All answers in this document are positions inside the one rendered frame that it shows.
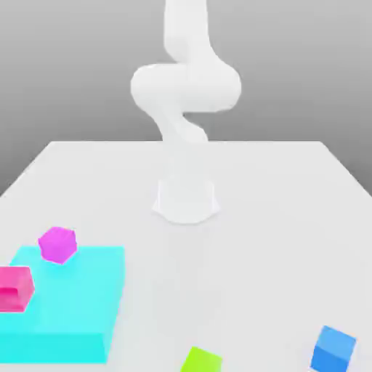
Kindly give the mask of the small magenta cube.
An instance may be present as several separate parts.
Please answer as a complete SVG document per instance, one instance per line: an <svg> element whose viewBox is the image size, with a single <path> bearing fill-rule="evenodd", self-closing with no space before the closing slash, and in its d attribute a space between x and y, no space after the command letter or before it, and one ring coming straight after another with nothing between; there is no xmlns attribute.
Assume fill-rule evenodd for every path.
<svg viewBox="0 0 372 372"><path fill-rule="evenodd" d="M51 227L39 239L41 257L64 264L77 252L76 233L64 227Z"/></svg>

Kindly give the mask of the small green cube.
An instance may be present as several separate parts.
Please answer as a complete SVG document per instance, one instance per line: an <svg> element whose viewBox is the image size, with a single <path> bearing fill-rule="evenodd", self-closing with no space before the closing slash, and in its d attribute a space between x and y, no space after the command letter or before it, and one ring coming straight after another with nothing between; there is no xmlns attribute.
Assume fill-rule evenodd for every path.
<svg viewBox="0 0 372 372"><path fill-rule="evenodd" d="M180 372L221 372L222 357L199 347L192 347Z"/></svg>

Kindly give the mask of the small pink cube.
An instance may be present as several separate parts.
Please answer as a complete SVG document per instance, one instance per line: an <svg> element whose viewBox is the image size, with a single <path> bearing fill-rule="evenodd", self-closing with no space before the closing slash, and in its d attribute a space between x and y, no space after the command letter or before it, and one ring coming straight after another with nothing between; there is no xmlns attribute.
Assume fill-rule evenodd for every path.
<svg viewBox="0 0 372 372"><path fill-rule="evenodd" d="M0 267L0 312L24 312L34 291L30 267Z"/></svg>

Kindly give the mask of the small blue cube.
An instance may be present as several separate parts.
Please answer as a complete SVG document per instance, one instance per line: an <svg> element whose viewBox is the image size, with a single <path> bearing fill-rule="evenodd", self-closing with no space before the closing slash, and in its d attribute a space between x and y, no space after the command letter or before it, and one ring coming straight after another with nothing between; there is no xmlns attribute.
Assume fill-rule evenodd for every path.
<svg viewBox="0 0 372 372"><path fill-rule="evenodd" d="M357 339L323 326L315 344L310 368L316 372L347 372Z"/></svg>

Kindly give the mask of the large cyan box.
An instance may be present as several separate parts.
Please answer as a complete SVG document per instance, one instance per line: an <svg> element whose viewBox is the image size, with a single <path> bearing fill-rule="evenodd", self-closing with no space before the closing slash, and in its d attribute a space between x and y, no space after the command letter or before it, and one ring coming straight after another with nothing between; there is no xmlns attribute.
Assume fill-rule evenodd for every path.
<svg viewBox="0 0 372 372"><path fill-rule="evenodd" d="M31 269L24 312L0 312L0 363L105 364L125 278L121 246L80 246L64 264L18 249L12 266Z"/></svg>

